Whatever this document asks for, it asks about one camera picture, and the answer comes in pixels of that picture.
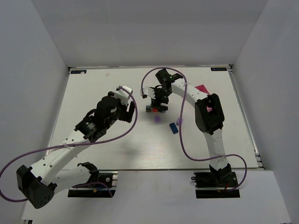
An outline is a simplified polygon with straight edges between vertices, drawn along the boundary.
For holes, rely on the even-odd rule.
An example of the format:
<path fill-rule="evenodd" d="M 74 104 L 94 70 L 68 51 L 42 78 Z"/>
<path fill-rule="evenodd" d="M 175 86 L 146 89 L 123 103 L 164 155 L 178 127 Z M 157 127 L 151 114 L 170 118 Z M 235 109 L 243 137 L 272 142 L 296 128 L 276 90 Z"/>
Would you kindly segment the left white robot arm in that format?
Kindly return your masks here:
<path fill-rule="evenodd" d="M 52 150 L 30 167 L 22 165 L 17 169 L 18 188 L 34 208 L 42 208 L 64 189 L 98 184 L 99 170 L 90 162 L 79 163 L 66 173 L 62 172 L 62 168 L 98 142 L 116 121 L 132 121 L 136 106 L 135 101 L 129 101 L 132 94 L 133 90 L 127 86 L 120 86 L 115 92 L 110 91 L 75 126 L 61 147 Z"/>

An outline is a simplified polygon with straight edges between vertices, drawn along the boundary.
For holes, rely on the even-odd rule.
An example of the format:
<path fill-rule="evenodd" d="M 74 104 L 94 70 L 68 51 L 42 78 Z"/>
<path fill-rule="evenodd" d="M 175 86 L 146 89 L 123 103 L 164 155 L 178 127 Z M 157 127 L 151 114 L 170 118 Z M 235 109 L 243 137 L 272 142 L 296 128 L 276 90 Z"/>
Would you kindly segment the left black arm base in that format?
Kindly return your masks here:
<path fill-rule="evenodd" d="M 98 176 L 90 179 L 88 185 L 70 188 L 69 198 L 112 198 L 116 192 L 117 171 L 100 171 Z"/>

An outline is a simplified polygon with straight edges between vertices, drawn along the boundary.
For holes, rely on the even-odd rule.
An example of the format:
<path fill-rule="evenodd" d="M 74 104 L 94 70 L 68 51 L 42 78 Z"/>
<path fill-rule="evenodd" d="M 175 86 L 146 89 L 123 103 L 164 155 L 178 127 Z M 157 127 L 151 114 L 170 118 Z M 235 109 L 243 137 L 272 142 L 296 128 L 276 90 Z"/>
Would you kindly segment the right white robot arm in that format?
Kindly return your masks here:
<path fill-rule="evenodd" d="M 156 68 L 155 74 L 159 85 L 156 87 L 141 87 L 143 98 L 151 98 L 151 107 L 159 112 L 168 110 L 169 96 L 176 94 L 182 97 L 179 118 L 183 117 L 185 102 L 194 107 L 195 124 L 204 134 L 209 158 L 207 161 L 212 178 L 218 184 L 231 173 L 231 166 L 225 156 L 222 140 L 222 128 L 225 120 L 219 96 L 215 93 L 206 94 L 188 84 L 185 75 L 175 70 L 170 74 L 170 68 Z"/>

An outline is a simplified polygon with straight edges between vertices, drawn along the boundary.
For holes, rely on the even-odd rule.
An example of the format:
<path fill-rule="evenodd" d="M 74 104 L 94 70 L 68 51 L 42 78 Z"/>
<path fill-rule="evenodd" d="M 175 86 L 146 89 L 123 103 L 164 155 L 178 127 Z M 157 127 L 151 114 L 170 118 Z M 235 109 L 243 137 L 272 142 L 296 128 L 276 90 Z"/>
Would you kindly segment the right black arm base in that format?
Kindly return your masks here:
<path fill-rule="evenodd" d="M 231 190 L 238 185 L 235 172 L 220 181 L 210 172 L 197 172 L 191 181 L 195 183 L 197 199 L 240 198 L 239 189 Z"/>

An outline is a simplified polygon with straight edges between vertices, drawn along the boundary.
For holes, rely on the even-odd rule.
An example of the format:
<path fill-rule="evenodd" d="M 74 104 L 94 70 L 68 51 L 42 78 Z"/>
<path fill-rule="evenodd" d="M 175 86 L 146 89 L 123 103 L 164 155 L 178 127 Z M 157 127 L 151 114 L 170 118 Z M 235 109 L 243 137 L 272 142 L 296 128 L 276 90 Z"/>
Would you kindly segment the blue rectangular wood block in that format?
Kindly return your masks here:
<path fill-rule="evenodd" d="M 170 123 L 169 127 L 170 127 L 170 129 L 171 129 L 171 131 L 172 131 L 173 134 L 178 133 L 178 128 L 177 128 L 177 126 L 176 126 L 175 123 Z"/>

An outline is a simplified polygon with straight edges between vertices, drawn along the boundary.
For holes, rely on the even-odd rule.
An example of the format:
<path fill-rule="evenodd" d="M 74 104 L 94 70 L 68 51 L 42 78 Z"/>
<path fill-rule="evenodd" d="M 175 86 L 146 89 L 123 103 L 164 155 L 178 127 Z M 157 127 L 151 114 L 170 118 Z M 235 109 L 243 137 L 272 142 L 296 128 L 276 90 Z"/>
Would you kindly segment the pink plastic box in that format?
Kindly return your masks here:
<path fill-rule="evenodd" d="M 199 91 L 205 93 L 205 94 L 209 94 L 209 91 L 207 90 L 207 88 L 203 84 L 202 85 L 198 85 L 195 88 L 198 89 Z"/>

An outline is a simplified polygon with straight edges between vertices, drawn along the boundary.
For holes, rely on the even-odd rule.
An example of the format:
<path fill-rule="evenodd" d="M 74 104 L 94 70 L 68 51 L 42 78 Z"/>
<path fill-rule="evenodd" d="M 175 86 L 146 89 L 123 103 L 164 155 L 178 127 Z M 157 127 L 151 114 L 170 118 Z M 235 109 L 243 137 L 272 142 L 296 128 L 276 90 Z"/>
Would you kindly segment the dark blue letter cube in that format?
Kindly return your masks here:
<path fill-rule="evenodd" d="M 151 112 L 151 111 L 152 111 L 151 106 L 150 106 L 150 105 L 147 105 L 147 106 L 146 106 L 146 112 Z"/>

